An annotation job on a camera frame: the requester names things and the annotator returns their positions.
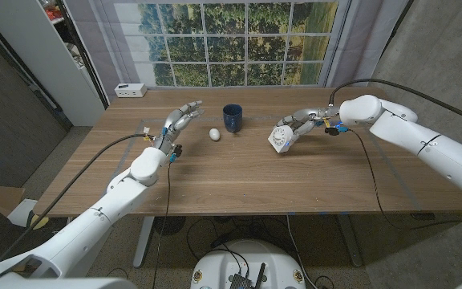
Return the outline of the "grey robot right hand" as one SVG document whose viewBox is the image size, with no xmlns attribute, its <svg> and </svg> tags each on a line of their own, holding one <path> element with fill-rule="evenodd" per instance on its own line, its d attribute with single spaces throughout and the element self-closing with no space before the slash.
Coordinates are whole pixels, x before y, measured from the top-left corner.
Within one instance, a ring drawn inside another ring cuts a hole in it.
<svg viewBox="0 0 462 289">
<path fill-rule="evenodd" d="M 294 134 L 292 141 L 310 132 L 315 124 L 330 119 L 339 114 L 339 108 L 328 106 L 325 108 L 303 108 L 292 115 L 285 116 L 275 124 L 275 128 L 288 125 Z"/>
</svg>

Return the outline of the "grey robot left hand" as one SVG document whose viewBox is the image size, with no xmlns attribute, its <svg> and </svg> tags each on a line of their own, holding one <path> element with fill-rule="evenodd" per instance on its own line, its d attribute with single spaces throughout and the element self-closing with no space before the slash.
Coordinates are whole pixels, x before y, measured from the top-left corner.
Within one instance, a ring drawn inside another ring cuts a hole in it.
<svg viewBox="0 0 462 289">
<path fill-rule="evenodd" d="M 161 152 L 168 154 L 174 141 L 180 135 L 180 132 L 188 127 L 188 124 L 198 116 L 205 113 L 200 108 L 202 100 L 187 103 L 181 108 L 172 111 L 164 122 L 160 135 L 154 140 L 153 147 Z"/>
</svg>

